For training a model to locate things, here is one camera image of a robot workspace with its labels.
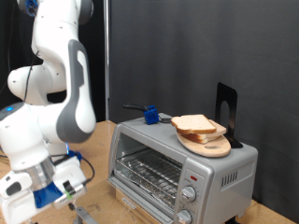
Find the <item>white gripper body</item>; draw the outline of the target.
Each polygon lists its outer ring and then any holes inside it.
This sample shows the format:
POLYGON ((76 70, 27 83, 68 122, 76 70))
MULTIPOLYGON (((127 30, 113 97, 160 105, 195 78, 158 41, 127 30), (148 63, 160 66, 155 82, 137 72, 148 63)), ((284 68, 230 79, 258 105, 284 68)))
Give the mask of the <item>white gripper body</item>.
POLYGON ((36 166, 10 171, 0 180, 0 204, 7 224, 22 224, 49 207, 60 209, 84 195, 85 175, 76 157, 54 166, 46 158, 36 166))

